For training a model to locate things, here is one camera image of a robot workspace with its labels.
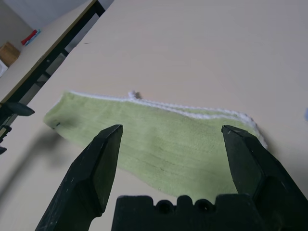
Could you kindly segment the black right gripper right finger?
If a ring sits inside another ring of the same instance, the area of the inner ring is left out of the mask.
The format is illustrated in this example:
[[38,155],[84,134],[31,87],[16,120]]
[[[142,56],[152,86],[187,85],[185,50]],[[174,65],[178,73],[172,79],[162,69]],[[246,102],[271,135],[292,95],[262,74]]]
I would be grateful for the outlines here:
[[248,131],[222,126],[234,185],[250,195],[269,231],[306,231],[308,201],[282,164]]

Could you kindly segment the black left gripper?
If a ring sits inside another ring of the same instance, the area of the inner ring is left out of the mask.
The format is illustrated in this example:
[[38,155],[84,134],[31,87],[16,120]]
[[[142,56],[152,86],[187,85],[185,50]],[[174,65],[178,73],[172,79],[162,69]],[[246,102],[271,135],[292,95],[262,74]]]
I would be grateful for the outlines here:
[[[26,105],[22,103],[12,103],[12,102],[5,102],[0,107],[0,116],[1,117],[9,117],[11,115],[19,115],[19,116],[30,116],[34,114],[35,111],[31,108],[27,107]],[[3,139],[7,136],[7,134],[12,130],[9,124],[9,118],[7,119],[1,119],[0,120],[0,140],[3,141]],[[0,154],[3,154],[6,152],[7,149],[5,147],[0,147]]]

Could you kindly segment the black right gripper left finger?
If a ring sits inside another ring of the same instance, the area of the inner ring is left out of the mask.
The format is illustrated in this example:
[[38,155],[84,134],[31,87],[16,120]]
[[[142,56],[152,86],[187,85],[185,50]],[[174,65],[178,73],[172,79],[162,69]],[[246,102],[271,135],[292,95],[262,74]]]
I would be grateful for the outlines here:
[[36,227],[38,231],[87,231],[106,210],[115,178],[122,125],[99,132],[73,161]]

